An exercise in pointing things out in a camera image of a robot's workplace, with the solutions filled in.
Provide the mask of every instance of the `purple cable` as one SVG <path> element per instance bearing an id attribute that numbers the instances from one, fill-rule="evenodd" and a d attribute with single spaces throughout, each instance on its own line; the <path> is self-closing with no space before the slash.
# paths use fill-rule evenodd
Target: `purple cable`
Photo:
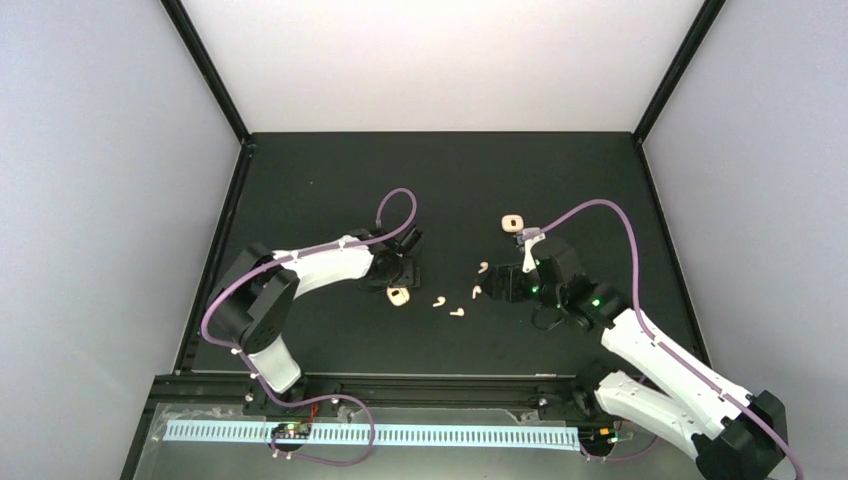
<path id="1" fill-rule="evenodd" d="M 404 230 L 406 230 L 407 227 L 409 227 L 412 224 L 412 221 L 415 219 L 415 214 L 418 212 L 418 201 L 415 198 L 415 194 L 413 194 L 412 191 L 410 191 L 409 189 L 406 189 L 406 188 L 396 188 L 396 189 L 392 190 L 391 192 L 389 192 L 383 198 L 383 200 L 380 202 L 380 207 L 379 207 L 378 212 L 377 212 L 377 223 L 380 223 L 380 215 L 382 214 L 383 207 L 385 206 L 386 202 L 388 202 L 388 200 L 390 198 L 394 197 L 398 193 L 405 194 L 406 196 L 409 197 L 410 201 L 412 202 L 412 207 L 410 208 L 409 216 L 407 217 L 406 221 L 404 221 L 403 224 L 401 224 L 401 226 L 399 226 L 398 228 L 392 230 L 391 232 L 389 232 L 385 235 L 382 235 L 382 236 L 379 236 L 379 237 L 376 237 L 376 238 L 372 238 L 372 239 L 369 239 L 369 240 L 364 240 L 364 241 L 358 240 L 358 241 L 350 242 L 350 243 L 344 244 L 344 246 L 346 246 L 346 247 L 359 247 L 359 246 L 373 245 L 375 243 L 380 243 L 383 240 L 387 240 L 389 238 L 394 238 L 394 237 L 398 236 L 400 233 L 402 233 Z M 308 255 L 314 255 L 316 253 L 334 250 L 336 248 L 341 248 L 341 246 L 339 244 L 336 244 L 336 243 L 330 243 L 330 244 L 326 244 L 326 245 L 318 245 L 318 246 L 315 246 L 315 247 L 312 247 L 312 248 L 305 249 L 302 252 L 299 252 L 299 257 L 302 258 L 302 257 L 306 257 Z M 278 265 L 282 265 L 283 263 L 286 263 L 286 262 L 290 261 L 291 259 L 292 259 L 291 255 L 285 255 L 283 257 L 277 258 L 277 259 L 272 260 L 270 262 L 263 263 L 262 265 L 254 268 L 253 270 L 244 274 L 238 280 L 233 282 L 232 285 L 225 288 L 224 291 L 221 292 L 221 294 L 218 295 L 218 297 L 215 298 L 214 301 L 212 301 L 212 303 L 209 305 L 209 308 L 206 309 L 206 313 L 203 315 L 203 320 L 201 320 L 201 322 L 200 322 L 200 334 L 203 336 L 204 340 L 206 340 L 209 343 L 215 344 L 215 345 L 220 345 L 222 347 L 234 348 L 236 350 L 239 350 L 239 352 L 238 352 L 239 357 L 244 361 L 244 363 L 250 369 L 251 373 L 254 373 L 254 374 L 257 374 L 257 375 L 259 374 L 259 372 L 256 369 L 256 366 L 253 365 L 253 362 L 250 361 L 250 359 L 247 357 L 247 355 L 245 355 L 243 352 L 240 351 L 241 349 L 239 348 L 239 345 L 237 343 L 232 342 L 232 341 L 227 341 L 227 340 L 221 340 L 221 339 L 215 338 L 215 337 L 213 337 L 212 335 L 209 334 L 209 322 L 212 319 L 212 315 L 215 314 L 215 310 L 217 310 L 218 307 L 220 307 L 221 304 L 224 303 L 224 300 L 226 300 L 230 295 L 232 295 L 233 292 L 238 290 L 239 287 L 241 287 L 245 283 L 249 282 L 250 280 L 252 280 L 257 275 L 260 275 L 264 272 L 267 272 L 268 270 L 270 270 L 270 269 L 272 269 L 272 268 L 274 268 Z M 312 404 L 312 403 L 321 402 L 321 401 L 324 401 L 324 400 L 329 400 L 331 398 L 338 398 L 340 400 L 347 400 L 347 401 L 355 403 L 357 406 L 362 408 L 362 410 L 365 412 L 365 415 L 368 416 L 368 423 L 370 425 L 371 435 L 368 438 L 367 449 L 366 449 L 365 453 L 363 453 L 359 457 L 354 458 L 353 460 L 347 460 L 347 461 L 327 460 L 327 459 L 324 459 L 324 458 L 314 457 L 312 455 L 306 455 L 306 454 L 297 453 L 297 452 L 291 452 L 290 454 L 287 454 L 287 455 L 291 455 L 294 458 L 301 458 L 301 459 L 304 459 L 304 460 L 310 460 L 310 461 L 321 463 L 321 464 L 324 464 L 324 465 L 332 465 L 332 466 L 337 466 L 337 467 L 348 467 L 348 466 L 351 466 L 351 465 L 356 465 L 357 463 L 360 463 L 361 461 L 368 458 L 369 455 L 371 455 L 371 452 L 374 449 L 374 439 L 376 438 L 376 429 L 374 427 L 374 417 L 371 415 L 371 411 L 368 409 L 368 407 L 365 405 L 365 403 L 362 402 L 362 400 L 359 400 L 358 398 L 355 398 L 355 397 L 351 397 L 350 395 L 333 394 L 333 395 L 322 395 L 320 397 L 309 398 L 309 399 L 306 399 L 306 400 L 303 400 L 303 401 L 300 401 L 300 402 L 293 402 L 293 403 L 284 402 L 284 401 L 280 400 L 279 398 L 277 398 L 277 395 L 271 389 L 271 387 L 268 385 L 268 383 L 265 381 L 265 379 L 263 379 L 261 376 L 259 376 L 257 378 L 259 379 L 259 384 L 262 385 L 262 389 L 265 390 L 265 393 L 268 395 L 268 398 L 270 398 L 272 402 L 274 402 L 277 405 L 280 405 L 282 407 L 286 407 L 286 408 L 302 407 L 304 405 L 309 405 L 309 404 Z M 275 451 L 276 451 L 276 440 L 274 440 L 274 443 L 272 443 L 272 446 L 275 448 Z"/>
<path id="2" fill-rule="evenodd" d="M 645 335 L 647 335 L 648 338 L 651 339 L 651 341 L 653 341 L 656 338 L 656 335 L 651 332 L 650 329 L 648 329 L 648 326 L 645 324 L 645 319 L 642 318 L 642 308 L 639 302 L 639 252 L 636 246 L 636 235 L 634 235 L 633 233 L 633 225 L 630 223 L 630 219 L 627 218 L 627 214 L 624 213 L 624 210 L 622 210 L 621 207 L 603 198 L 589 200 L 581 203 L 580 205 L 577 205 L 576 207 L 566 212 L 563 216 L 554 220 L 550 225 L 542 229 L 542 233 L 548 233 L 549 231 L 558 227 L 562 222 L 568 220 L 577 213 L 582 212 L 583 210 L 589 207 L 594 207 L 597 205 L 603 205 L 617 213 L 618 218 L 621 219 L 621 223 L 624 224 L 624 229 L 627 231 L 627 240 L 630 243 L 630 260 L 633 263 L 633 310 L 636 313 L 636 320 L 639 322 L 639 326 L 642 327 L 642 332 L 645 333 Z M 669 356 L 671 356 L 675 361 L 677 361 L 677 363 L 683 365 L 686 370 L 689 370 L 689 372 L 698 377 L 698 379 L 704 382 L 704 384 L 710 387 L 710 389 L 712 389 L 717 394 L 721 395 L 722 398 L 733 404 L 733 406 L 738 408 L 742 413 L 744 413 L 748 418 L 750 418 L 754 423 L 756 423 L 757 426 L 760 427 L 763 432 L 765 432 L 766 435 L 768 435 L 769 438 L 771 438 L 774 443 L 780 447 L 781 450 L 783 450 L 783 453 L 786 454 L 786 458 L 789 459 L 789 462 L 792 463 L 792 467 L 795 469 L 795 480 L 804 479 L 804 471 L 801 469 L 800 459 L 798 459 L 798 457 L 795 455 L 795 452 L 793 452 L 792 449 L 789 448 L 789 445 L 785 441 L 783 441 L 782 438 L 780 438 L 780 435 L 778 435 L 777 432 L 774 431 L 774 429 L 772 429 L 765 421 L 763 421 L 762 418 L 760 418 L 756 413 L 752 412 L 748 407 L 743 405 L 742 402 L 733 398 L 733 396 L 731 396 L 730 394 L 725 393 L 722 395 L 721 387 L 719 387 L 715 382 L 707 378 L 697 368 L 687 362 L 686 359 L 678 355 L 677 352 L 671 349 L 671 347 L 662 342 L 657 343 L 657 346 L 662 348 L 663 351 L 668 353 Z M 624 457 L 624 459 L 608 459 L 607 461 L 624 461 L 641 458 L 645 454 L 645 452 L 650 451 L 655 444 L 656 441 L 652 443 L 651 446 L 649 446 L 647 449 L 635 455 L 631 455 L 630 457 Z M 584 455 L 587 455 L 585 449 L 583 449 L 582 446 L 581 451 L 584 453 Z"/>

